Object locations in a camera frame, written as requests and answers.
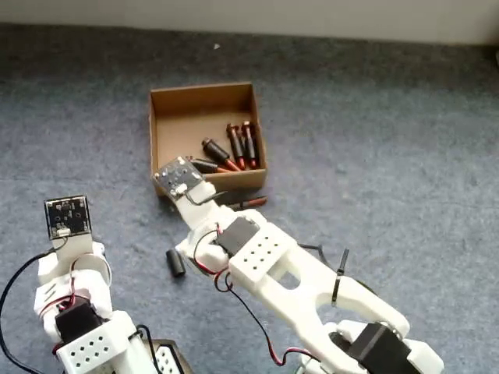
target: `wire bundle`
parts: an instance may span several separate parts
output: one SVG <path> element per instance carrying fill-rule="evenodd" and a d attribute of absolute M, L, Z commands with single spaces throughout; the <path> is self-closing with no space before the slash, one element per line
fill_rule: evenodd
<path fill-rule="evenodd" d="M 206 238 L 209 234 L 213 234 L 214 232 L 217 232 L 217 234 L 220 235 L 221 230 L 220 230 L 219 224 L 217 224 L 217 229 L 211 230 L 211 231 L 207 232 L 206 234 L 204 234 L 203 236 L 201 236 L 201 238 L 198 240 L 198 242 L 196 243 L 196 246 L 194 247 L 193 261 L 194 261 L 194 263 L 202 271 L 204 271 L 205 273 L 208 273 L 210 275 L 214 275 L 214 278 L 213 278 L 213 280 L 214 280 L 214 286 L 215 286 L 215 288 L 216 288 L 216 290 L 218 292 L 221 292 L 221 293 L 230 292 L 231 294 L 233 294 L 241 302 L 241 304 L 245 307 L 245 309 L 253 317 L 253 319 L 257 322 L 258 327 L 264 333 L 265 340 L 267 341 L 267 346 L 268 346 L 269 354 L 270 354 L 270 356 L 272 358 L 272 361 L 274 361 L 275 365 L 277 365 L 277 366 L 284 366 L 284 365 L 286 365 L 286 358 L 287 358 L 287 356 L 288 356 L 289 353 L 299 353 L 301 355 L 305 355 L 305 356 L 308 356 L 308 357 L 310 357 L 310 358 L 312 358 L 314 360 L 319 361 L 310 352 L 308 352 L 308 351 L 306 351 L 306 350 L 304 350 L 302 348 L 296 348 L 296 347 L 287 348 L 285 350 L 285 353 L 283 354 L 282 358 L 279 358 L 277 356 L 276 352 L 275 352 L 274 346 L 272 345 L 272 341 L 271 341 L 270 337 L 268 336 L 268 332 L 264 328 L 264 325 L 262 325 L 262 323 L 260 322 L 260 320 L 257 318 L 257 316 L 255 316 L 255 314 L 250 309 L 250 307 L 246 304 L 246 302 L 244 300 L 242 300 L 242 298 L 237 293 L 235 293 L 235 291 L 233 290 L 233 287 L 234 287 L 233 283 L 228 281 L 228 277 L 230 276 L 230 272 L 228 271 L 228 268 L 225 267 L 224 269 L 216 272 L 216 271 L 213 271 L 211 269 L 208 269 L 206 266 L 204 266 L 202 263 L 200 263 L 196 259 L 196 251 L 197 251 L 197 247 L 199 246 L 200 242 L 204 238 Z M 225 273 L 225 277 L 224 277 L 225 288 L 221 288 L 220 285 L 219 285 L 220 276 L 223 273 Z"/>

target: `black cable tie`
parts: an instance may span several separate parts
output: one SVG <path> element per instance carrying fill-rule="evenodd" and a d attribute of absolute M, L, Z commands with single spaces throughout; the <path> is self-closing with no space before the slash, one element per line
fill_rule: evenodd
<path fill-rule="evenodd" d="M 333 289 L 333 296 L 331 297 L 331 303 L 333 305 L 336 304 L 336 300 L 338 299 L 338 290 L 340 288 L 340 280 L 342 276 L 345 274 L 345 266 L 346 266 L 346 260 L 349 257 L 350 250 L 348 248 L 345 248 L 343 251 L 343 256 L 342 256 L 342 261 L 340 262 L 340 266 L 338 270 L 336 270 L 336 281 L 334 283 L 334 289 Z"/>

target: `black wire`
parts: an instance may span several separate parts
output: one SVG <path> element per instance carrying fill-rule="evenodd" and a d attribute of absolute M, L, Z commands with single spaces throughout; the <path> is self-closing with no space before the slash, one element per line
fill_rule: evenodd
<path fill-rule="evenodd" d="M 331 265 L 327 261 L 326 256 L 324 255 L 324 252 L 322 250 L 322 245 L 309 245 L 309 244 L 302 244 L 302 243 L 298 243 L 298 245 L 304 249 L 312 249 L 314 251 L 317 251 L 319 253 L 320 261 L 324 265 L 326 265 L 327 267 L 331 268 Z"/>
<path fill-rule="evenodd" d="M 268 348 L 269 348 L 269 351 L 272 351 L 274 354 L 275 354 L 275 351 L 274 349 L 272 348 L 272 343 L 271 343 L 271 339 L 270 337 L 268 336 L 268 333 L 267 331 L 265 330 L 264 328 L 264 325 L 262 325 L 262 323 L 258 320 L 257 316 L 255 316 L 255 314 L 253 313 L 253 311 L 250 309 L 250 307 L 245 303 L 244 300 L 242 300 L 242 298 L 237 295 L 235 293 L 235 291 L 232 289 L 232 283 L 229 283 L 228 282 L 228 276 L 230 275 L 230 273 L 226 273 L 225 275 L 225 286 L 227 287 L 227 290 L 228 292 L 232 293 L 234 296 L 237 297 L 237 299 L 241 302 L 241 304 L 246 308 L 246 310 L 248 311 L 248 313 L 253 317 L 253 319 L 258 323 L 258 326 L 260 327 L 260 329 L 262 330 L 262 332 L 264 333 L 265 335 L 265 339 L 267 340 L 267 345 L 268 345 Z M 281 360 L 281 363 L 278 363 L 278 361 L 276 361 L 276 357 L 272 356 L 272 359 L 274 360 L 275 364 L 277 366 L 284 366 L 286 365 L 286 356 L 288 355 L 288 353 L 300 353 L 302 355 L 305 355 L 305 356 L 308 356 L 310 358 L 312 358 L 313 360 L 316 360 L 318 362 L 320 362 L 319 359 L 317 359 L 314 355 L 312 355 L 311 353 L 307 352 L 307 351 L 304 351 L 304 350 L 296 350 L 294 348 L 288 348 L 286 350 L 286 352 L 284 353 L 284 355 L 282 356 L 282 360 Z"/>
<path fill-rule="evenodd" d="M 303 243 L 298 243 L 298 246 L 304 248 L 304 249 L 312 249 L 313 251 L 317 251 L 319 253 L 319 257 L 320 257 L 320 261 L 326 265 L 327 267 L 329 267 L 330 269 L 334 270 L 331 265 L 329 264 L 329 262 L 327 261 L 326 259 L 326 256 L 324 255 L 324 252 L 322 250 L 322 245 L 310 245 L 310 244 L 303 244 Z M 356 281 L 358 284 L 360 284 L 361 286 L 364 286 L 365 289 L 367 289 L 369 292 L 375 294 L 377 296 L 377 293 L 374 292 L 374 290 L 369 287 L 367 284 L 365 284 L 364 282 L 362 282 L 361 280 L 358 280 L 356 278 L 353 278 L 354 281 Z"/>
<path fill-rule="evenodd" d="M 191 197 L 191 195 L 186 192 L 185 195 L 186 195 L 186 198 L 190 201 L 191 204 L 195 205 L 195 206 L 201 206 L 213 199 L 217 199 L 218 197 L 222 196 L 222 195 L 225 195 L 227 193 L 227 191 L 221 191 L 221 192 L 217 192 L 217 193 L 214 193 L 213 195 L 211 196 L 208 196 L 206 199 L 203 199 L 199 202 L 197 201 L 194 201 L 194 199 Z"/>
<path fill-rule="evenodd" d="M 32 263 L 38 261 L 39 259 L 43 259 L 44 257 L 46 257 L 46 256 L 48 256 L 48 255 L 50 255 L 50 254 L 52 254 L 52 253 L 57 252 L 58 250 L 60 250 L 67 242 L 68 242 L 68 238 L 65 238 L 64 243 L 62 243 L 62 245 L 60 245 L 58 248 L 51 248 L 51 249 L 49 249 L 45 253 L 40 253 L 40 254 L 36 255 L 35 257 L 32 257 L 32 258 L 28 259 L 24 263 L 24 265 L 22 265 L 16 271 L 16 273 L 12 276 L 12 278 L 10 278 L 9 282 L 7 283 L 7 285 L 5 286 L 5 288 L 4 288 L 3 292 L 2 292 L 2 297 L 0 298 L 0 348 L 2 348 L 2 351 L 3 351 L 4 355 L 7 357 L 7 359 L 12 364 L 14 364 L 18 368 L 24 370 L 25 372 L 30 372 L 31 374 L 43 374 L 43 373 L 39 372 L 36 369 L 31 368 L 30 366 L 27 366 L 27 365 L 23 364 L 7 348 L 7 345 L 5 343 L 5 339 L 3 337 L 3 331 L 2 331 L 2 311 L 3 311 L 3 307 L 4 307 L 4 304 L 5 304 L 5 300 L 7 299 L 7 295 L 9 294 L 10 289 L 14 285 L 14 282 L 16 282 L 16 280 L 19 277 L 19 275 L 21 275 L 21 273 L 29 265 L 31 265 Z"/>
<path fill-rule="evenodd" d="M 156 368 L 157 374 L 163 374 L 159 369 L 159 365 L 157 364 L 156 353 L 154 352 L 153 338 L 150 336 L 149 327 L 146 325 L 137 325 L 137 329 L 142 329 L 146 332 L 147 335 L 147 343 L 149 344 L 150 354 L 153 356 L 154 367 Z"/>

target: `floor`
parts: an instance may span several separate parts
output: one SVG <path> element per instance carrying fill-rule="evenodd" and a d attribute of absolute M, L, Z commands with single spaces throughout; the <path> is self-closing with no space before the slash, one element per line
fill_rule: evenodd
<path fill-rule="evenodd" d="M 243 307 L 165 251 L 187 226 L 149 180 L 150 88 L 254 83 L 270 173 L 261 212 L 322 243 L 410 323 L 449 373 L 499 366 L 499 72 L 494 53 L 331 39 L 0 26 L 0 284 L 49 246 L 43 200 L 85 193 L 115 269 L 114 307 L 178 342 L 197 373 L 291 373 Z M 61 372 L 12 290 L 12 351 Z M 281 355 L 294 333 L 242 292 Z M 324 322 L 352 314 L 321 308 Z M 0 372 L 18 373 L 0 357 Z"/>

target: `cable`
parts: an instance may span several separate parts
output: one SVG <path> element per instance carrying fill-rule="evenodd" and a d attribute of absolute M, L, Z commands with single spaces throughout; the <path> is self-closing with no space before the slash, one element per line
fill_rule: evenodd
<path fill-rule="evenodd" d="M 220 277 L 219 274 L 221 274 L 222 272 L 220 273 L 217 273 L 217 275 L 215 276 L 215 278 L 217 278 L 218 280 L 218 277 Z M 308 351 L 305 351 L 304 349 L 301 349 L 301 348 L 294 348 L 294 347 L 291 347 L 291 348 L 288 348 L 286 349 L 286 351 L 284 352 L 283 356 L 282 356 L 282 359 L 279 359 L 277 354 L 275 353 L 274 351 L 274 347 L 272 346 L 272 342 L 271 342 L 271 339 L 269 338 L 268 336 L 268 333 L 267 331 L 265 330 L 264 326 L 261 324 L 261 322 L 258 320 L 257 316 L 255 316 L 255 314 L 252 312 L 252 310 L 250 309 L 250 307 L 244 302 L 244 300 L 242 300 L 242 298 L 237 295 L 234 290 L 232 290 L 232 287 L 233 287 L 233 284 L 232 282 L 229 283 L 228 282 L 228 276 L 230 275 L 230 272 L 227 272 L 225 274 L 225 286 L 227 287 L 226 290 L 219 290 L 220 292 L 230 292 L 232 293 L 234 296 L 237 297 L 237 299 L 241 302 L 241 304 L 246 308 L 246 310 L 248 311 L 248 313 L 253 317 L 253 319 L 258 323 L 258 326 L 260 327 L 260 329 L 262 330 L 262 332 L 264 333 L 265 335 L 265 339 L 267 340 L 267 346 L 268 346 L 268 351 L 269 351 L 269 354 L 271 355 L 271 358 L 272 360 L 274 361 L 275 365 L 277 366 L 284 366 L 286 365 L 286 357 L 288 356 L 289 353 L 300 353 L 301 355 L 305 355 L 305 356 L 308 356 L 318 362 L 320 362 L 315 356 L 313 356 L 311 353 L 309 353 Z"/>
<path fill-rule="evenodd" d="M 210 274 L 210 275 L 216 275 L 217 272 L 216 271 L 213 271 L 213 270 L 210 270 L 208 269 L 206 266 L 204 266 L 202 263 L 198 262 L 197 259 L 196 259 L 196 252 L 197 252 L 197 247 L 199 246 L 199 244 L 201 243 L 201 241 L 206 238 L 209 234 L 213 234 L 214 232 L 218 233 L 218 230 L 215 229 L 215 230 L 211 230 L 209 232 L 207 232 L 206 234 L 204 234 L 203 236 L 201 236 L 200 240 L 197 241 L 196 243 L 196 246 L 194 247 L 194 252 L 193 252 L 193 261 L 194 263 L 196 264 L 197 267 L 199 267 L 202 271 Z"/>
<path fill-rule="evenodd" d="M 25 364 L 23 364 L 21 361 L 19 361 L 10 351 L 9 349 L 7 348 L 7 345 L 5 343 L 5 339 L 3 337 L 3 331 L 2 331 L 2 311 L 3 311 L 3 306 L 5 304 L 5 300 L 7 299 L 7 295 L 9 294 L 9 291 L 10 289 L 12 288 L 12 286 L 14 285 L 14 282 L 16 282 L 17 278 L 21 275 L 21 273 L 27 268 L 29 267 L 32 263 L 38 261 L 39 259 L 43 259 L 44 257 L 48 256 L 48 255 L 51 255 L 52 253 L 55 253 L 57 252 L 58 250 L 60 250 L 62 247 L 64 247 L 64 245 L 68 242 L 68 238 L 65 238 L 65 241 L 64 243 L 62 243 L 62 245 L 60 245 L 58 248 L 51 248 L 49 249 L 47 252 L 45 253 L 40 253 L 38 255 L 36 255 L 35 257 L 32 257 L 30 259 L 28 259 L 24 265 L 22 265 L 17 271 L 16 273 L 12 276 L 12 278 L 10 278 L 9 282 L 7 283 L 7 285 L 5 286 L 3 292 L 2 292 L 2 297 L 0 298 L 0 348 L 2 348 L 2 351 L 4 353 L 4 355 L 7 357 L 7 359 L 12 363 L 14 364 L 15 366 L 17 366 L 18 368 L 24 370 L 25 372 L 30 372 L 31 374 L 43 374 L 42 372 L 39 372 L 38 370 L 36 369 L 33 369 L 31 368 L 30 366 L 27 366 Z"/>
<path fill-rule="evenodd" d="M 206 199 L 203 199 L 203 200 L 201 200 L 199 202 L 194 201 L 193 198 L 191 197 L 191 195 L 188 192 L 186 192 L 184 195 L 190 201 L 191 204 L 193 204 L 195 206 L 201 206 L 201 205 L 203 205 L 205 203 L 208 203 L 209 201 L 211 201 L 213 199 L 217 199 L 218 197 L 220 197 L 222 195 L 225 195 L 226 193 L 227 193 L 227 191 L 220 191 L 220 192 L 214 193 L 211 196 L 208 196 Z"/>
<path fill-rule="evenodd" d="M 320 261 L 327 267 L 331 267 L 331 265 L 329 265 L 329 262 L 326 259 L 326 256 L 324 255 L 324 252 L 322 250 L 322 245 L 310 245 L 310 244 L 298 243 L 298 246 L 302 247 L 303 249 L 312 249 L 314 251 L 317 251 L 319 253 Z"/>
<path fill-rule="evenodd" d="M 324 252 L 322 250 L 322 245 L 310 245 L 310 244 L 298 243 L 298 246 L 302 247 L 303 249 L 312 249 L 313 251 L 317 251 L 319 253 L 320 261 L 324 265 L 329 267 L 330 269 L 334 270 L 331 267 L 331 265 L 329 264 L 329 262 L 327 261 L 326 256 L 324 255 Z M 365 284 L 364 282 L 362 282 L 361 280 L 358 280 L 356 278 L 352 278 L 352 279 L 354 281 L 356 281 L 358 284 L 360 284 L 361 286 L 364 286 L 364 288 L 367 289 L 369 292 L 371 292 L 372 294 L 375 294 L 377 296 L 377 293 L 374 292 L 374 290 L 371 287 L 369 287 L 367 284 Z"/>
<path fill-rule="evenodd" d="M 161 370 L 159 369 L 159 365 L 157 364 L 156 353 L 154 352 L 153 338 L 150 336 L 149 327 L 147 327 L 146 325 L 137 325 L 136 328 L 138 330 L 142 329 L 146 332 L 147 343 L 149 344 L 150 354 L 151 354 L 151 356 L 153 356 L 154 368 L 156 369 L 157 374 L 163 374 L 161 372 Z"/>

